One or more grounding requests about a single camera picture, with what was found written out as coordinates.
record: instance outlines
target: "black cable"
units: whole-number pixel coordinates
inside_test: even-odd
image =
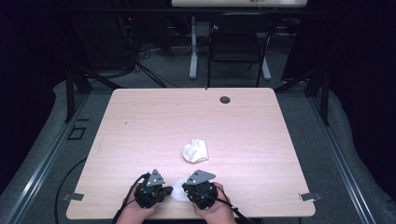
[[[82,164],[84,161],[86,161],[87,158],[82,159],[81,161],[79,161],[76,165],[74,165],[69,172],[67,172],[66,176],[64,177],[64,179],[61,182],[61,185],[59,186],[57,192],[56,192],[56,197],[55,197],[55,205],[54,205],[54,215],[55,215],[55,223],[58,224],[59,223],[59,218],[58,218],[58,200],[59,200],[59,193],[61,192],[61,188],[64,185],[64,181],[66,180],[66,178],[74,171],[74,169],[76,169],[80,164]]]
[[[111,220],[111,224],[117,223],[117,220],[119,219],[119,217],[120,217],[120,215],[121,215],[121,213],[122,213],[122,210],[123,210],[126,206],[128,206],[128,204],[130,204],[130,203],[132,203],[132,202],[134,202],[134,201],[136,200],[136,199],[133,199],[133,200],[131,200],[130,202],[128,202],[128,199],[129,199],[129,197],[131,196],[132,190],[133,190],[134,187],[136,186],[137,182],[139,182],[141,179],[146,178],[146,177],[148,177],[148,176],[149,176],[149,174],[141,175],[141,176],[140,176],[139,178],[137,178],[136,181],[132,184],[132,186],[129,188],[129,191],[128,191],[128,193],[127,193],[125,199],[124,199],[123,202],[122,202],[121,208],[117,211],[116,215],[113,217],[113,220]]]
[[[239,217],[240,217],[242,220],[244,220],[246,223],[255,224],[252,220],[250,220],[249,218],[247,218],[247,217],[245,217],[244,215],[242,215],[242,213],[240,213],[240,212],[238,211],[238,208],[237,208],[237,207],[235,207],[235,206],[233,206],[231,203],[229,203],[229,202],[228,202],[228,197],[227,197],[227,195],[224,193],[224,190],[221,189],[221,191],[222,191],[222,193],[224,194],[224,196],[225,196],[225,198],[226,198],[227,201],[224,201],[224,200],[222,200],[222,199],[220,199],[220,198],[214,198],[214,197],[211,197],[211,196],[208,196],[208,195],[204,195],[204,194],[201,194],[201,193],[197,193],[197,192],[195,192],[195,191],[193,191],[192,193],[195,194],[195,195],[201,196],[201,197],[205,197],[205,198],[208,198],[208,199],[211,199],[211,200],[215,200],[215,201],[224,203],[224,204],[226,204],[227,206],[229,206],[229,207],[231,208],[231,210],[233,210],[233,212],[236,213],[236,215],[239,216]]]
[[[183,17],[183,21],[186,23],[186,27],[189,29],[189,32],[190,32],[190,35],[191,35],[191,29],[190,29],[190,26],[189,26],[189,23],[187,22],[187,20],[186,20],[186,17]],[[181,35],[179,35],[179,36],[175,36],[172,40],[171,40],[171,42],[174,42],[175,40],[177,40],[179,37],[183,37],[183,36],[181,36]],[[177,55],[182,55],[182,54],[185,54],[185,53],[187,53],[187,52],[189,52],[190,51],[190,49],[192,48],[192,43],[188,46],[188,49],[187,50],[185,50],[184,52],[177,52],[176,50],[174,50],[174,48],[176,48],[176,46],[174,46],[174,47],[170,47],[170,50],[172,50],[175,54],[177,54]]]
[[[161,81],[164,80],[165,82],[171,84],[174,87],[178,87],[178,85],[172,83],[171,81],[167,80],[164,77],[161,77],[160,75],[154,73],[153,71],[149,70],[146,66],[144,66],[141,63],[136,63],[136,65],[139,67],[140,70],[142,70],[149,78],[151,78],[154,82],[156,82],[158,85],[160,85],[163,88],[167,88],[166,85]]]

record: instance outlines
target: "table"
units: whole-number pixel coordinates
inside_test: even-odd
[[[230,103],[219,98],[227,96]],[[181,154],[205,140],[208,161]],[[265,88],[115,90],[71,201],[71,219],[113,218],[136,179],[154,168],[172,186],[204,170],[217,177],[246,217],[309,217],[309,189],[273,90]],[[152,219],[194,219],[190,202],[166,198]]]
[[[305,7],[307,0],[172,0],[173,7]],[[198,53],[196,48],[196,20],[191,18],[191,63],[190,78],[196,79]],[[268,63],[264,58],[262,64],[264,80],[271,80]]]

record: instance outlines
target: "gray carpet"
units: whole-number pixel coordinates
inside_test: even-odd
[[[283,38],[273,38],[272,45],[268,50],[267,61],[273,76],[271,81],[262,81],[261,87],[275,88],[279,86],[284,63],[287,59],[291,41]],[[172,55],[168,52],[154,50],[146,60],[141,63],[150,70],[156,72],[169,82],[181,87],[203,87],[206,82],[205,47],[200,48],[198,78],[189,79],[190,54]],[[218,76],[221,77],[221,67],[218,68]],[[236,71],[240,67],[228,67],[228,71]],[[248,71],[253,76],[255,67]],[[126,88],[159,88],[142,71],[112,79],[114,82]],[[241,84],[241,80],[225,80],[219,78],[216,86],[232,86]],[[88,156],[93,138],[106,110],[111,91],[108,87],[95,80],[90,80],[93,91],[87,97],[86,104],[78,111],[73,125],[85,128],[81,140],[64,140],[60,145],[60,152],[56,157],[45,181],[32,203],[26,208],[26,213],[21,215],[21,223],[55,223],[54,203],[57,189],[59,188],[66,173],[79,161]],[[323,199],[315,202],[317,212],[312,217],[303,218],[303,223],[361,223],[361,219],[350,199],[343,179],[334,163],[331,146],[325,133],[321,129],[320,120],[315,116],[315,108],[301,93],[304,83],[296,86],[288,93],[277,95],[282,113],[285,117],[292,142],[295,146],[298,158],[303,168],[309,189],[319,192]],[[64,83],[55,89],[57,102],[51,116],[38,137],[31,153],[25,160],[19,172],[0,197],[1,216],[0,223],[5,223],[12,208],[18,202],[23,189],[27,186],[35,168],[46,157],[48,151],[56,141],[58,133],[63,129],[65,119],[65,90]],[[389,204],[385,204],[383,191],[376,185],[364,164],[356,155],[351,142],[350,128],[336,97],[331,94],[330,123],[337,143],[343,149],[348,165],[355,176],[362,193],[375,217],[376,223],[395,223],[395,214]],[[82,171],[83,164],[78,166],[65,180],[60,196],[66,192],[73,192]],[[65,217],[68,202],[58,200],[58,214],[60,223],[109,223],[109,220],[69,220]],[[266,218],[264,223],[298,223],[298,218]]]

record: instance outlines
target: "hand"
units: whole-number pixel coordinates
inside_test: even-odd
[[[129,196],[128,202],[134,200],[134,192],[139,187],[140,184],[137,184],[134,189],[132,190],[131,195]],[[141,224],[147,217],[154,214],[157,210],[159,203],[155,203],[150,208],[142,208],[140,205],[133,201],[132,203],[128,204],[123,210],[122,213],[117,220],[117,224]]]
[[[214,182],[216,187],[224,190],[224,187]],[[224,201],[230,201],[230,199],[224,195],[224,193],[218,188],[218,198]],[[201,210],[195,203],[192,204],[194,207],[195,214],[199,217],[203,218],[207,224],[221,223],[221,224],[236,224],[235,219],[233,218],[233,210],[231,208],[221,202],[215,201],[215,203],[209,208]]]

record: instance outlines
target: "chair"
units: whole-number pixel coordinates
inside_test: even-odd
[[[227,12],[214,18],[209,26],[207,87],[210,87],[212,62],[250,63],[249,68],[258,63],[256,87],[259,87],[265,51],[275,27],[271,17],[260,12]]]

